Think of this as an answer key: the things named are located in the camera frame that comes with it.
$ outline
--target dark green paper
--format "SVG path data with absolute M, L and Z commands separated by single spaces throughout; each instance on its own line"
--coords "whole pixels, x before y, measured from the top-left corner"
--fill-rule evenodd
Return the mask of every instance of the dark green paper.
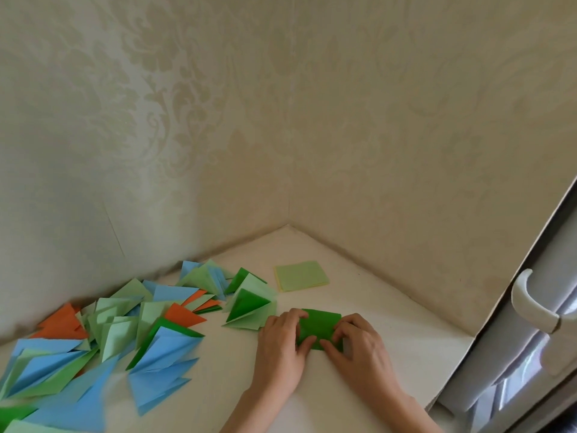
M 205 313 L 210 313 L 211 311 L 218 311 L 218 310 L 222 310 L 222 307 L 221 306 L 207 307 L 207 308 L 203 308 L 201 311 L 195 311 L 194 314 L 195 315 L 203 315 Z
M 230 284 L 228 285 L 228 287 L 226 288 L 226 290 L 224 291 L 225 294 L 230 294 L 230 293 L 234 293 L 242 284 L 242 282 L 245 280 L 245 278 L 247 277 L 247 275 L 251 273 L 248 270 L 246 270 L 244 267 L 240 268 L 237 272 L 237 274 L 234 276 L 233 280 L 230 282 Z
M 191 330 L 190 328 L 182 327 L 178 324 L 175 324 L 174 322 L 169 321 L 166 318 L 160 318 L 155 322 L 152 329 L 150 330 L 150 333 L 148 333 L 148 335 L 142 342 L 142 345 L 140 345 L 140 349 L 138 350 L 132 361 L 126 367 L 126 371 L 131 370 L 136 366 L 138 362 L 140 362 L 140 359 L 146 353 L 148 347 L 152 343 L 152 339 L 154 339 L 154 336 L 156 335 L 156 332 L 160 327 L 166 327 L 170 330 L 178 331 L 179 333 L 185 334 L 189 337 L 204 337 L 204 334 L 197 333 L 196 331 Z
M 35 411 L 36 408 L 31 406 L 0 407 L 0 433 L 3 433 L 13 420 L 22 420 Z
M 237 300 L 234 301 L 234 305 L 228 318 L 226 319 L 227 322 L 230 322 L 233 319 L 240 318 L 247 313 L 250 313 L 257 308 L 261 308 L 270 304 L 268 299 L 262 298 L 257 294 L 252 293 L 251 291 L 241 289 L 238 292 Z
M 316 336 L 317 339 L 314 342 L 313 349 L 324 351 L 319 341 L 325 339 L 332 343 L 332 335 L 335 332 L 334 327 L 341 319 L 341 315 L 309 308 L 303 308 L 303 310 L 309 314 L 309 317 L 308 319 L 301 319 L 299 322 L 301 333 L 298 337 L 298 344 L 300 345 L 308 336 Z M 335 346 L 339 351 L 343 351 L 342 340 Z

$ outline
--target floral wallpaper pattern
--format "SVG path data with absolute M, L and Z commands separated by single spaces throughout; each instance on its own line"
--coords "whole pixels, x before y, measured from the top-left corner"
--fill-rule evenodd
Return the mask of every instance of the floral wallpaper pattern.
M 576 19 L 0 0 L 0 339 L 288 222 L 476 333 L 575 174 Z

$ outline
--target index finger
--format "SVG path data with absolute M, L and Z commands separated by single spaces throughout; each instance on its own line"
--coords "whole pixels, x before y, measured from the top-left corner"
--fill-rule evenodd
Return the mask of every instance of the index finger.
M 288 327 L 297 327 L 298 321 L 301 318 L 308 318 L 309 314 L 304 311 L 301 310 L 300 308 L 292 308 L 290 309 L 290 311 L 288 312 L 289 314 L 287 315 L 287 318 L 285 320 L 284 326 L 288 326 Z
M 355 327 L 360 328 L 360 329 L 365 330 L 365 331 L 374 331 L 374 328 L 371 326 L 371 324 L 365 318 L 363 318 L 359 313 L 353 313 L 353 314 L 348 315 L 348 316 L 343 316 L 337 322 L 337 324 L 335 325 L 335 328 L 338 327 L 343 322 L 347 322 L 347 323 L 350 323 L 352 325 L 355 325 Z

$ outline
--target person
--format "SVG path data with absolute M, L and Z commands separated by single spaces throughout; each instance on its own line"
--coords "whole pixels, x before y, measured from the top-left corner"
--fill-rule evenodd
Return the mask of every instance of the person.
M 270 316 L 258 333 L 252 384 L 241 396 L 220 433 L 265 433 L 301 380 L 316 337 L 296 345 L 303 310 L 293 308 Z M 343 317 L 332 342 L 350 339 L 347 358 L 326 340 L 319 343 L 348 384 L 373 413 L 396 433 L 440 433 L 419 403 L 400 387 L 379 334 L 358 314 Z

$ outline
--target person's right hand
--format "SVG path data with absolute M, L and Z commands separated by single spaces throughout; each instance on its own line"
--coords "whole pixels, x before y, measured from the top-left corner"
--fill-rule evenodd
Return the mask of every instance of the person's right hand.
M 384 400 L 396 399 L 403 391 L 396 379 L 385 344 L 379 334 L 359 314 L 339 320 L 332 341 L 350 339 L 352 358 L 337 351 L 335 346 L 321 340 L 329 359 L 349 387 L 373 410 Z

